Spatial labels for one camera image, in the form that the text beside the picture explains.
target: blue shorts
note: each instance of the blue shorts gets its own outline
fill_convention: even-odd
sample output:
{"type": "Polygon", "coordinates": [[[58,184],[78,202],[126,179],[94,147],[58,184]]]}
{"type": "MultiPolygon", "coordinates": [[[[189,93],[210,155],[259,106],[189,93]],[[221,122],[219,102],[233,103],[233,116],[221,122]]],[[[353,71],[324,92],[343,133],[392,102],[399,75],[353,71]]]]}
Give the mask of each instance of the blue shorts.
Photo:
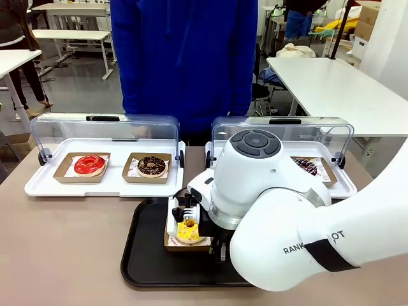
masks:
{"type": "Polygon", "coordinates": [[[301,36],[307,36],[312,27],[312,19],[313,15],[304,16],[298,11],[289,11],[285,37],[293,40],[301,36]]]}

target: foot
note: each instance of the foot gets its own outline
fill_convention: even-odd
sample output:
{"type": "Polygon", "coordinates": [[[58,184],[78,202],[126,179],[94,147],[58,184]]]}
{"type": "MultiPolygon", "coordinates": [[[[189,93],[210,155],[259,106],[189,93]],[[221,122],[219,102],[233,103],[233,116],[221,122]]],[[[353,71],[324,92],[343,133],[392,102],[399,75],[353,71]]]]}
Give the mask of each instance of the foot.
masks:
{"type": "Polygon", "coordinates": [[[50,107],[54,105],[53,102],[47,102],[46,100],[38,101],[38,103],[44,105],[45,107],[50,107]]]}
{"type": "Polygon", "coordinates": [[[34,117],[37,117],[37,116],[41,115],[41,113],[34,112],[34,111],[30,110],[30,109],[26,110],[25,112],[26,112],[26,114],[27,114],[27,116],[29,118],[34,118],[34,117]]]}

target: red icing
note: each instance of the red icing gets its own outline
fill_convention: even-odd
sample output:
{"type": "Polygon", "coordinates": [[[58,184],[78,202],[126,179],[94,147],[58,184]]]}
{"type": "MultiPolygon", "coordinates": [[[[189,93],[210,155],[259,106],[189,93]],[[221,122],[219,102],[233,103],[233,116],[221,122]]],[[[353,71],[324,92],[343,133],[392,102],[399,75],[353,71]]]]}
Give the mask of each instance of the red icing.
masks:
{"type": "Polygon", "coordinates": [[[94,173],[105,165],[105,160],[100,156],[81,157],[74,165],[74,170],[78,174],[94,173]]]}

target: blue hoodie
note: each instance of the blue hoodie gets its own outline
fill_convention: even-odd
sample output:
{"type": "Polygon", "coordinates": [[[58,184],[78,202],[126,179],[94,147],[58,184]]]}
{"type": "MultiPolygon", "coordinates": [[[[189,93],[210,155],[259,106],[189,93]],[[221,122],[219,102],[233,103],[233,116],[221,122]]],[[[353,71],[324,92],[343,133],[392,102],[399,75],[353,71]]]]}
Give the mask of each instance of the blue hoodie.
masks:
{"type": "Polygon", "coordinates": [[[173,115],[182,134],[251,101],[258,0],[111,0],[126,113],[173,115]]]}

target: brown table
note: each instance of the brown table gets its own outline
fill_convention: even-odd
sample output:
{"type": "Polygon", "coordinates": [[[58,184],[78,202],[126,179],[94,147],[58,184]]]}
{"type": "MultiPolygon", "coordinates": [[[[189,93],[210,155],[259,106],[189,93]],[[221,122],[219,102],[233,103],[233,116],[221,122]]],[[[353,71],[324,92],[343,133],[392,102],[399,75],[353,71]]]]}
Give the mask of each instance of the brown table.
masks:
{"type": "MultiPolygon", "coordinates": [[[[281,293],[257,288],[134,290],[122,279],[120,259],[140,200],[30,198],[24,185],[38,166],[34,150],[0,185],[0,305],[343,306],[408,301],[406,256],[316,275],[281,293]]],[[[203,169],[203,148],[189,147],[184,182],[203,169]]],[[[359,189],[371,181],[350,154],[346,171],[359,189]]]]}

